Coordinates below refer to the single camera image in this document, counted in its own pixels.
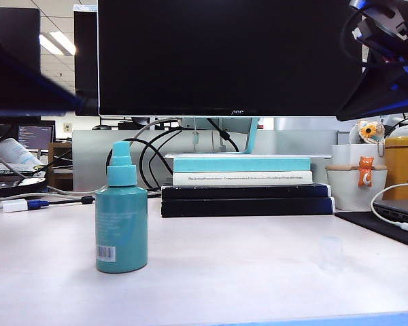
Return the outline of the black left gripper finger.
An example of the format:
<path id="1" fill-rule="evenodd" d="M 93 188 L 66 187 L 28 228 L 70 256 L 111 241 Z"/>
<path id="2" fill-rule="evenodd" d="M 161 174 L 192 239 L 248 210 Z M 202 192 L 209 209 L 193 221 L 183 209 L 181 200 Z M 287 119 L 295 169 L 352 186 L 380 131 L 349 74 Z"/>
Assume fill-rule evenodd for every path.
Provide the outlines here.
<path id="1" fill-rule="evenodd" d="M 63 115 L 84 100 L 21 63 L 0 44 L 0 117 Z"/>

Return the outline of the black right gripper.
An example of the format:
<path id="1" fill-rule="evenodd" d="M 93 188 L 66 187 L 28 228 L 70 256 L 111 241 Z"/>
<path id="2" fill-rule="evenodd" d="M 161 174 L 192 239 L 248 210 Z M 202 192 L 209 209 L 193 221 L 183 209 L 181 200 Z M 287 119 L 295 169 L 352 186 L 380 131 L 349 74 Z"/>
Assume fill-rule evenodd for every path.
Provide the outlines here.
<path id="1" fill-rule="evenodd" d="M 363 18 L 352 30 L 356 41 L 379 56 L 383 69 L 366 69 L 336 113 L 340 121 L 408 113 L 408 1 L 350 1 Z"/>

